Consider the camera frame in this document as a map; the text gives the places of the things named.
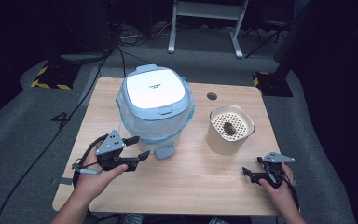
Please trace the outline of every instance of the wooden table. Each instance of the wooden table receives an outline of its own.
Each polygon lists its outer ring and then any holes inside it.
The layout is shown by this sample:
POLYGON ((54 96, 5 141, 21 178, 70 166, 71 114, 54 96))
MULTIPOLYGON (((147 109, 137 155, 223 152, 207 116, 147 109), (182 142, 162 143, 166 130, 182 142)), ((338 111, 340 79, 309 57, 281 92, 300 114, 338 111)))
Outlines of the wooden table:
MULTIPOLYGON (((72 178, 72 163, 89 144, 117 129, 131 137, 121 122, 116 96, 122 78, 102 77, 92 94, 63 177, 72 178)), ((262 172, 256 161, 270 151, 280 152, 260 91, 255 87, 190 83, 196 112, 181 133, 172 157, 159 161, 150 155, 135 172, 115 179, 90 205, 95 212, 192 215, 277 215, 261 186, 250 182, 242 166, 262 172), (214 92, 211 101, 207 93, 214 92), (214 153, 205 141, 212 110, 222 105, 240 106, 254 121, 255 133, 231 156, 214 153)), ((137 156, 136 146, 125 147, 123 157, 137 156)), ((60 185, 53 202, 59 210, 73 191, 60 185)))

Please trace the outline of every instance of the beige bucket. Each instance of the beige bucket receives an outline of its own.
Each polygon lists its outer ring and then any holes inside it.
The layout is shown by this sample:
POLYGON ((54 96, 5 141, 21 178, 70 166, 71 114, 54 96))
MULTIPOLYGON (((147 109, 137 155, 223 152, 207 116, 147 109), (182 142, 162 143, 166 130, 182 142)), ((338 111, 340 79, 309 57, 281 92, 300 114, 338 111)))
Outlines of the beige bucket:
POLYGON ((254 132, 253 121, 239 106, 224 105, 210 114, 206 142, 215 153, 232 155, 254 132))

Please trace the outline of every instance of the person's right hand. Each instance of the person's right hand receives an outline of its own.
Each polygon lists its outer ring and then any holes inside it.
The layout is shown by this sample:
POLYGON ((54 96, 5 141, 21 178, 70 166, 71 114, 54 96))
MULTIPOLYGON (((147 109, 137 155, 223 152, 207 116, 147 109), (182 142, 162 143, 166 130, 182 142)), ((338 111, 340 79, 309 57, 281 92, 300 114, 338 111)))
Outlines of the person's right hand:
MULTIPOLYGON (((289 183, 293 184, 293 171, 286 164, 282 165, 282 169, 289 178, 289 183)), ((260 179, 258 182, 263 186, 272 204, 283 215, 287 224, 306 223, 297 210, 295 200, 292 197, 292 192, 286 182, 283 181, 277 189, 273 188, 265 179, 260 179)))

